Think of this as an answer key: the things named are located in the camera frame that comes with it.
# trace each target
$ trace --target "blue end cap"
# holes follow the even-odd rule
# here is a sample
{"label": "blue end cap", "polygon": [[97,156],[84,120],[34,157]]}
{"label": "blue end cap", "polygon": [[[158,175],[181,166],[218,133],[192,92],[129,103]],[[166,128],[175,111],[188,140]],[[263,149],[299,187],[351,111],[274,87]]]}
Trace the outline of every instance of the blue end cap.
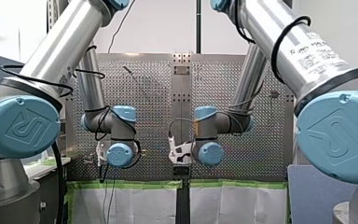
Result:
{"label": "blue end cap", "polygon": [[86,125],[86,115],[82,115],[81,119],[80,119],[80,126],[85,130],[85,131],[90,131],[90,129],[87,127]]}
{"label": "blue end cap", "polygon": [[222,12],[228,6],[229,0],[211,0],[211,7],[213,10]]}
{"label": "blue end cap", "polygon": [[217,108],[215,106],[199,106],[194,111],[195,120],[207,119],[217,113]]}
{"label": "blue end cap", "polygon": [[48,101],[17,96],[0,101],[0,158],[23,159],[48,149],[60,133],[60,115]]}
{"label": "blue end cap", "polygon": [[253,118],[253,116],[251,116],[250,118],[249,118],[249,124],[248,124],[248,127],[246,128],[246,132],[249,132],[249,131],[251,131],[252,129],[253,129],[253,127],[255,126],[255,120],[254,120],[254,118]]}
{"label": "blue end cap", "polygon": [[122,143],[115,143],[107,150],[107,161],[116,167],[130,165],[132,158],[132,150]]}
{"label": "blue end cap", "polygon": [[200,148],[199,160],[202,164],[215,166],[222,161],[223,155],[224,151],[219,144],[209,142]]}
{"label": "blue end cap", "polygon": [[115,105],[113,111],[128,122],[136,121],[136,109],[129,105]]}
{"label": "blue end cap", "polygon": [[336,91],[312,100],[301,111],[300,148],[323,173],[358,184],[358,91]]}
{"label": "blue end cap", "polygon": [[108,0],[108,2],[116,9],[116,10],[123,10],[126,8],[130,0]]}

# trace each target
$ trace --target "silver arm tube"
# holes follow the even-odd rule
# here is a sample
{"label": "silver arm tube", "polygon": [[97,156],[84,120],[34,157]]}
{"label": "silver arm tube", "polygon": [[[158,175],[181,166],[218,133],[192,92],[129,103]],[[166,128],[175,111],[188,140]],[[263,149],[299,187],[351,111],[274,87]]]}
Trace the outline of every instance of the silver arm tube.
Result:
{"label": "silver arm tube", "polygon": [[[231,1],[230,6],[224,10],[233,22],[234,2]],[[239,19],[240,26],[251,34],[257,46],[271,60],[271,53],[279,35],[296,16],[282,0],[242,0]],[[324,50],[326,58],[323,55],[316,58],[301,58],[302,50],[318,53],[318,50]],[[283,39],[277,55],[277,68],[283,81],[297,98],[297,105],[305,104],[302,102],[305,98],[309,100],[315,97],[310,96],[310,93],[333,77],[354,69],[339,59],[337,54],[304,23],[295,26]]]}
{"label": "silver arm tube", "polygon": [[267,58],[257,45],[251,45],[246,55],[240,80],[229,106],[229,111],[248,115],[255,104],[255,95],[264,80]]}
{"label": "silver arm tube", "polygon": [[[99,71],[95,49],[90,49],[84,54],[78,67],[87,71]],[[105,107],[103,84],[100,77],[90,73],[77,72],[77,81],[85,111],[98,110]]]}
{"label": "silver arm tube", "polygon": [[[67,83],[98,29],[112,16],[102,0],[72,0],[20,74]],[[31,85],[55,98],[62,91],[41,83]]]}

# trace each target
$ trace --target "perforated metal panel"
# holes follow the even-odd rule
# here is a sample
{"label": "perforated metal panel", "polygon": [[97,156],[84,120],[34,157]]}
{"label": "perforated metal panel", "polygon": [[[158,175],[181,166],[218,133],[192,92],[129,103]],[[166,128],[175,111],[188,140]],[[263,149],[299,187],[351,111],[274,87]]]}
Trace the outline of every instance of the perforated metal panel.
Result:
{"label": "perforated metal panel", "polygon": [[[167,131],[173,119],[172,110],[172,55],[102,54],[100,70],[106,103],[132,105],[137,108],[136,138],[146,149],[146,156],[130,170],[120,171],[119,178],[132,180],[172,179],[172,164],[168,159]],[[243,63],[243,56],[192,55],[192,83],[190,110],[196,106],[215,105],[227,109],[235,91]],[[127,66],[133,77],[123,68]],[[279,97],[269,97],[277,91]],[[206,168],[193,165],[196,178],[233,178],[282,181],[285,166],[291,158],[293,109],[291,95],[275,80],[268,70],[263,90],[255,105],[255,127],[242,137],[219,135],[226,156],[219,166]],[[79,93],[74,93],[76,141],[78,157],[69,167],[71,180],[95,179],[98,176],[95,161],[93,133],[78,125],[83,115]]]}
{"label": "perforated metal panel", "polygon": [[[136,139],[146,149],[139,163],[129,170],[118,172],[118,178],[170,178],[172,164],[168,159],[167,127],[171,121],[172,55],[100,54],[99,58],[100,71],[106,74],[103,80],[106,103],[137,108]],[[123,66],[129,68],[133,75]],[[93,133],[84,131],[78,125],[84,112],[80,94],[75,92],[74,95],[78,157],[70,166],[68,177],[73,180],[95,179],[98,170],[95,164],[88,161],[96,161],[96,141]]]}
{"label": "perforated metal panel", "polygon": [[[193,56],[192,111],[201,105],[214,105],[219,110],[227,110],[241,74],[243,60],[244,57],[238,56]],[[279,97],[271,98],[271,91],[277,91]],[[287,165],[285,155],[290,155],[290,152],[285,153],[283,145],[285,122],[289,121],[285,120],[285,108],[292,104],[291,100],[288,100],[290,98],[286,94],[286,88],[268,69],[263,89],[255,103],[254,128],[241,137],[220,134],[218,140],[225,150],[223,162],[214,168],[194,164],[193,176],[283,179]]]}

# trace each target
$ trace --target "robot logo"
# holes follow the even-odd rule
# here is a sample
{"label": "robot logo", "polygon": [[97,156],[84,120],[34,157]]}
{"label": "robot logo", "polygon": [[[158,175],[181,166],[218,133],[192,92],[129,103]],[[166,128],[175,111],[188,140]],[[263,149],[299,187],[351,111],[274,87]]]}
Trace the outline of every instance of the robot logo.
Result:
{"label": "robot logo", "polygon": [[309,137],[332,165],[358,157],[358,125],[343,109],[310,127]]}
{"label": "robot logo", "polygon": [[51,120],[26,108],[20,111],[10,127],[6,136],[26,145],[37,147],[48,131]]}

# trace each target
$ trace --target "industrial robot arm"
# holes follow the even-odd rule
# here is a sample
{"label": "industrial robot arm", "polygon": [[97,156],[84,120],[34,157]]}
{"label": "industrial robot arm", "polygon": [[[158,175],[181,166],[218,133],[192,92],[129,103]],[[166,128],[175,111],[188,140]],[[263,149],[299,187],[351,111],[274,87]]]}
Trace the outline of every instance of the industrial robot arm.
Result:
{"label": "industrial robot arm", "polygon": [[212,7],[249,32],[295,95],[297,141],[310,162],[358,184],[358,68],[310,30],[310,18],[294,16],[282,0],[212,0]]}
{"label": "industrial robot arm", "polygon": [[[0,159],[21,159],[46,150],[60,130],[60,96],[77,70],[98,71],[89,45],[100,27],[109,24],[128,0],[73,0],[39,48],[14,77],[0,83]],[[93,133],[110,133],[112,165],[125,166],[135,154],[136,111],[133,107],[106,106],[101,80],[78,74],[84,100],[83,126]]]}
{"label": "industrial robot arm", "polygon": [[260,93],[264,80],[267,59],[256,45],[251,45],[241,70],[240,80],[231,105],[226,112],[215,106],[197,107],[194,113],[196,144],[192,154],[196,161],[215,166],[221,162],[224,150],[217,142],[220,133],[243,133],[252,129],[252,111],[255,98]]}

